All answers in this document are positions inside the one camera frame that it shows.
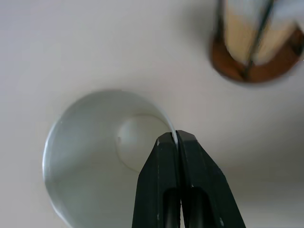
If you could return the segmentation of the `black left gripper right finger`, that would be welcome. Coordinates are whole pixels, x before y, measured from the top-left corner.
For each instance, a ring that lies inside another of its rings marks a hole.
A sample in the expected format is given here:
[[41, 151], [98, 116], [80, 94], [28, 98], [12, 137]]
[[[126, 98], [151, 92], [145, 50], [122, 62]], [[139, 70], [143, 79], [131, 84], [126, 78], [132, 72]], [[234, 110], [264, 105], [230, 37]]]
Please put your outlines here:
[[243, 228], [227, 179], [196, 137], [177, 131], [181, 204], [187, 228]]

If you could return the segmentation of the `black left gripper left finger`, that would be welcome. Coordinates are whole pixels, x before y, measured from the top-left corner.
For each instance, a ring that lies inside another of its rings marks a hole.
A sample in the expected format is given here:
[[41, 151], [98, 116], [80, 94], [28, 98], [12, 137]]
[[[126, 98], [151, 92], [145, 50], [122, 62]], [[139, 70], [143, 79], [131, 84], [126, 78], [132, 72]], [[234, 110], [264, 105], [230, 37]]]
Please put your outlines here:
[[179, 228], [181, 197], [172, 133], [159, 136], [138, 176], [133, 228]]

